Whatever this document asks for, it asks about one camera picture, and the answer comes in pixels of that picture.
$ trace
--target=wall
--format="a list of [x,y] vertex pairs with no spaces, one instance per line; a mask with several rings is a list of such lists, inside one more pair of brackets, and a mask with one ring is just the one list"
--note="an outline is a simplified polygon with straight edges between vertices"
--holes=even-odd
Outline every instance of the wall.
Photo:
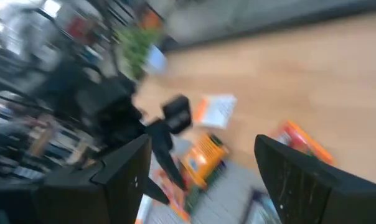
[[[166,1],[153,5],[161,10]],[[178,5],[169,10],[166,30],[179,45],[169,49],[376,10],[376,0],[205,0]]]
[[[162,77],[136,99],[150,116],[176,93],[238,98],[227,130],[215,131],[233,159],[256,169],[253,143],[292,119],[336,158],[376,182],[376,14],[224,42],[168,55]],[[194,128],[185,137],[194,139]]]

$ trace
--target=cable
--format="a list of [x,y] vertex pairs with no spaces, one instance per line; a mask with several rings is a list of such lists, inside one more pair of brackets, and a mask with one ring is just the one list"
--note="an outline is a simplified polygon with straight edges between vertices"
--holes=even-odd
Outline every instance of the cable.
[[25,106],[27,108],[32,108],[32,109],[40,110],[40,111],[45,112],[45,113],[50,113],[51,114],[53,112],[51,109],[44,108],[43,106],[40,106],[38,104],[33,105],[33,104],[25,103],[25,102],[22,102],[22,101],[19,101],[19,100],[13,100],[13,99],[10,99],[10,98],[2,96],[2,95],[0,95],[0,99],[6,100],[6,101],[11,102],[11,103],[16,103],[18,105]]
[[77,60],[76,63],[78,63],[83,68],[89,68],[93,70],[94,72],[97,72],[97,74],[99,74],[102,78],[106,78],[106,76],[102,73],[102,71],[100,70],[100,68],[98,68],[98,66],[89,62],[85,62],[83,60]]
[[112,28],[112,23],[110,21],[110,13],[108,12],[108,8],[110,7],[109,1],[105,1],[104,7],[100,7],[98,9],[102,16],[104,17],[104,25],[108,28],[108,33],[107,33],[107,39],[110,41],[110,57],[111,57],[111,62],[113,64],[113,68],[115,69],[116,76],[120,79],[120,84],[121,88],[124,88],[126,91],[129,92],[130,95],[133,95],[136,91],[135,86],[136,84],[127,78],[123,72],[119,70],[119,60],[117,57],[117,54],[115,52],[115,39],[113,38],[113,28]]
[[56,142],[56,143],[58,143],[58,144],[60,144],[61,146],[63,146],[63,147],[60,147],[60,146],[57,146],[57,145],[53,144],[53,147],[56,147],[56,148],[58,148],[58,149],[66,149],[66,150],[70,150],[70,146],[66,146],[64,143],[60,142],[58,139],[53,138],[53,139],[51,139],[51,140],[54,141],[54,142]]
[[63,30],[54,20],[53,17],[51,17],[50,15],[48,15],[45,11],[43,11],[41,8],[35,8],[35,9],[27,9],[26,12],[36,12],[38,13],[39,15],[41,15],[42,17],[48,19],[52,25],[55,26],[55,28],[58,29],[58,31],[60,31],[61,34],[63,34],[64,36],[66,36],[66,38],[70,39],[71,41],[73,41],[74,43],[77,43],[77,41],[75,40],[75,38],[73,38],[70,34],[68,34],[68,32],[66,32],[65,30]]

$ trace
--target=floor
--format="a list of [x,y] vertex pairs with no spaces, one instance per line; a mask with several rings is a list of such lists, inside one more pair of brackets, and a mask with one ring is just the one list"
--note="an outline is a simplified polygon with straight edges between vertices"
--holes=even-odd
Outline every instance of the floor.
[[[376,182],[376,14],[286,30],[168,55],[136,104],[160,116],[177,93],[192,107],[205,94],[238,101],[226,130],[214,132],[232,159],[256,170],[253,142],[292,119],[328,149],[337,167]],[[201,128],[182,137],[195,139]]]

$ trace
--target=black object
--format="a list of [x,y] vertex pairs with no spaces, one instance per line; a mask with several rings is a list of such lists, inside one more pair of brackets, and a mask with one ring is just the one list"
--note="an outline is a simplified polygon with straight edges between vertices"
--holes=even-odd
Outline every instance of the black object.
[[147,182],[144,184],[144,194],[157,200],[158,202],[168,205],[170,201],[163,193],[162,189],[160,189],[159,186],[157,186],[157,184],[149,177],[146,179],[146,181]]
[[120,1],[120,0],[113,0],[113,2],[116,3],[116,5],[119,6],[119,8],[120,8],[121,10],[123,10],[123,12],[125,12],[128,16],[130,16],[130,19],[134,19],[134,16],[133,16],[133,15],[129,12],[129,10],[127,10],[127,9],[124,7],[124,5],[122,5],[122,3],[121,3],[121,2],[123,2],[124,4],[127,3],[127,5],[129,5],[129,4],[128,4],[129,1],[126,1],[126,0],[122,0],[122,1]]
[[255,155],[282,223],[376,223],[376,184],[264,135]]
[[131,93],[122,88],[114,78],[103,80],[99,84],[81,86],[77,90],[76,101],[82,116],[90,122],[86,125],[92,129],[105,131],[106,128],[107,132],[112,132],[120,129],[121,123],[129,120],[139,122],[142,118],[142,114],[131,102]]
[[0,223],[134,223],[150,162],[151,140],[144,134],[88,167],[1,185]]
[[172,149],[172,140],[166,122],[158,118],[146,128],[146,132],[152,136],[153,152],[159,165],[177,186],[185,190],[182,176],[169,154]]
[[174,97],[163,105],[162,110],[172,134],[180,134],[192,123],[189,100],[184,95]]

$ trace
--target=green plant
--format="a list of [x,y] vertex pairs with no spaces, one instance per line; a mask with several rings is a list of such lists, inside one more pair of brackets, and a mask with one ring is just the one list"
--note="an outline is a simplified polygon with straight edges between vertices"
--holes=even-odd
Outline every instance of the green plant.
[[136,80],[142,79],[148,50],[151,44],[157,41],[159,31],[156,29],[131,27],[116,33],[121,42],[122,54],[129,66],[131,78]]

